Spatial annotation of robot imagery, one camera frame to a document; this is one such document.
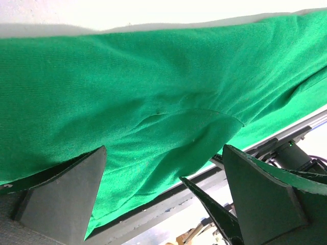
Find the mechanical part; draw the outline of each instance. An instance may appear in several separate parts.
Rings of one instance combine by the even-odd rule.
[[[219,154],[215,154],[212,159],[210,159],[210,162],[214,163],[218,168],[221,170],[225,170],[224,164],[223,164],[223,156]]]
[[[311,158],[314,158],[314,159],[319,159],[320,161],[324,162],[325,165],[327,165],[327,159],[324,159],[322,157],[318,157],[318,156],[309,156]]]
[[[327,175],[279,169],[230,145],[223,149],[223,162],[237,218],[191,181],[182,181],[230,245],[327,244]],[[232,240],[236,234],[240,239]]]
[[[273,138],[247,153],[271,165],[277,166],[276,164],[278,164],[284,169],[325,174],[327,166],[320,159],[312,159],[296,145],[297,142],[304,139],[309,131],[311,131],[311,127],[307,126],[282,140]]]

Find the black cable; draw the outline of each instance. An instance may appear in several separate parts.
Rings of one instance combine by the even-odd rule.
[[[309,157],[319,159],[320,161],[324,162],[324,164],[327,164],[327,159],[324,159],[322,157],[318,157],[318,156],[309,156]]]

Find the green cloth cover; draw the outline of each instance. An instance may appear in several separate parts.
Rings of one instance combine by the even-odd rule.
[[[327,103],[327,12],[240,26],[0,39],[0,181],[105,145],[87,235]]]

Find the green fabric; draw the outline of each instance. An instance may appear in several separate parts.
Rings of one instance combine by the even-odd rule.
[[[107,147],[87,235],[327,103],[327,12],[0,40],[0,180]]]

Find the white wall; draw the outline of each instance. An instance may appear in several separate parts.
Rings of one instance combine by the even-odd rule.
[[[327,123],[312,130],[297,145],[308,155],[327,159]]]
[[[104,31],[145,23],[194,23],[324,7],[327,7],[327,0],[1,0],[0,27],[9,23],[25,24],[21,29],[7,25],[7,31],[18,28],[19,36],[21,32],[29,35],[29,32],[35,31],[35,28],[26,24],[64,24]],[[39,33],[47,32],[43,27],[37,28],[40,29]],[[74,34],[74,29],[67,28],[67,34]]]

